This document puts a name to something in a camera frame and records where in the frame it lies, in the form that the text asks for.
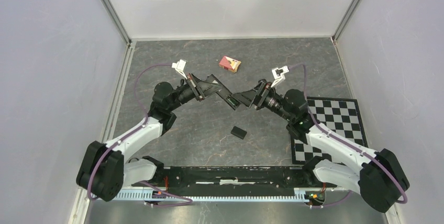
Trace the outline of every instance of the purple cable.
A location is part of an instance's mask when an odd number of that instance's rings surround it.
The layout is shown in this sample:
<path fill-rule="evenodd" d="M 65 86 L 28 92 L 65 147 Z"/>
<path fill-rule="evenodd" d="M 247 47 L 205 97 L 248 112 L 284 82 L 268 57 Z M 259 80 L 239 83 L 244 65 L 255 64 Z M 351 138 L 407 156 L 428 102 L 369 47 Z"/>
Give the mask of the purple cable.
<path fill-rule="evenodd" d="M 167 195 L 167 196 L 170 196 L 170 197 L 174 197 L 174 198 L 177 198 L 177 199 L 183 199 L 183 200 L 186 200 L 186 202 L 176 203 L 176 204 L 169 204 L 169 205 L 152 205 L 153 207 L 178 207 L 178 206 L 186 206 L 186 205 L 190 205 L 191 203 L 193 203 L 193 200 L 190 199 L 190 198 L 185 198 L 185 197 L 182 197 L 182 196 L 179 196 L 179 195 L 170 194 L 170 193 L 168 193 L 168 192 L 165 192 L 165 191 L 163 191 L 163 190 L 158 189 L 157 187 L 151 185 L 150 183 L 148 183 L 148 182 L 146 182 L 146 181 L 140 181 L 139 183 L 141 183 L 141 184 L 143 184 L 143 185 L 146 185 L 146 186 L 149 186 L 149 187 L 151 187 L 152 189 L 154 189 L 154 190 L 156 190 L 156 191 L 159 191 L 159 192 L 161 192 L 161 193 L 164 194 L 164 195 Z"/>
<path fill-rule="evenodd" d="M 114 144 L 112 144 L 108 149 L 105 150 L 105 152 L 102 154 L 102 156 L 98 159 L 96 165 L 94 166 L 94 169 L 91 173 L 91 177 L 90 180 L 88 181 L 88 187 L 87 187 L 87 195 L 88 195 L 88 199 L 90 200 L 96 200 L 98 197 L 93 197 L 92 196 L 92 192 L 91 192 L 91 188 L 93 186 L 93 181 L 94 181 L 94 177 L 97 173 L 98 168 L 100 167 L 100 164 L 103 162 L 103 160 L 105 159 L 105 157 L 109 154 L 109 152 L 111 152 L 111 150 L 113 148 L 115 148 L 116 146 L 120 145 L 121 143 L 123 143 L 127 138 L 129 138 L 131 135 L 133 135 L 134 133 L 136 133 L 138 130 L 142 129 L 143 126 L 145 126 L 148 123 L 148 111 L 145 108 L 145 106 L 143 106 L 142 102 L 137 98 L 137 94 L 136 94 L 136 88 L 137 88 L 137 84 L 139 83 L 139 79 L 142 76 L 142 74 L 144 74 L 147 70 L 153 68 L 153 67 L 157 67 L 157 66 L 171 66 L 171 63 L 159 63 L 159 64 L 154 64 L 148 68 L 146 68 L 144 71 L 142 71 L 136 78 L 136 82 L 134 82 L 134 97 L 136 98 L 137 103 L 139 104 L 140 108 L 142 108 L 143 110 L 143 115 L 144 115 L 144 119 L 145 121 L 143 122 L 143 124 L 137 128 L 135 128 L 134 130 L 132 130 L 131 132 L 125 134 L 123 137 L 121 137 L 118 141 L 116 141 Z"/>
<path fill-rule="evenodd" d="M 306 68 L 305 64 L 303 64 L 303 63 L 295 64 L 295 65 L 292 65 L 292 66 L 288 67 L 288 69 L 292 70 L 292 69 L 294 69 L 294 68 L 296 68 L 298 66 L 301 66 L 301 65 L 304 68 L 304 97 L 305 97 L 305 100 L 307 100 L 307 91 L 306 91 L 306 88 L 307 88 L 307 68 Z M 323 133 L 328 134 L 328 131 L 325 130 L 324 128 L 322 128 L 318 124 L 318 122 L 317 122 L 317 120 L 315 118 L 315 115 L 313 115 L 313 112 L 310 109 L 308 109 L 308 113 L 310 114 L 310 116 L 311 116 L 313 122 L 315 123 L 316 127 L 320 131 L 322 131 Z M 367 157 L 368 159 L 370 159 L 371 161 L 373 161 L 373 163 L 375 163 L 390 178 L 390 180 L 395 184 L 396 188 L 401 193 L 401 195 L 403 197 L 403 200 L 397 200 L 396 202 L 400 203 L 400 204 L 407 203 L 408 200 L 407 200 L 407 195 L 405 194 L 405 191 L 402 189 L 401 185 L 398 183 L 398 181 L 395 179 L 395 177 L 387 170 L 387 168 L 385 168 L 378 160 L 376 160 L 374 157 L 370 156 L 368 153 L 363 152 L 361 149 L 359 149 L 359 148 L 355 147 L 354 145 L 352 145 L 352 144 L 342 140 L 341 138 L 335 136 L 334 134 L 336 134 L 336 133 L 335 132 L 333 134 L 330 133 L 328 136 L 330 136 L 331 138 L 339 141 L 340 143 L 346 145 L 347 147 L 355 150 L 359 154 L 361 154 L 361 155 Z M 339 202 L 343 202 L 346 198 L 348 198 L 348 196 L 346 196 L 344 199 L 340 200 Z"/>

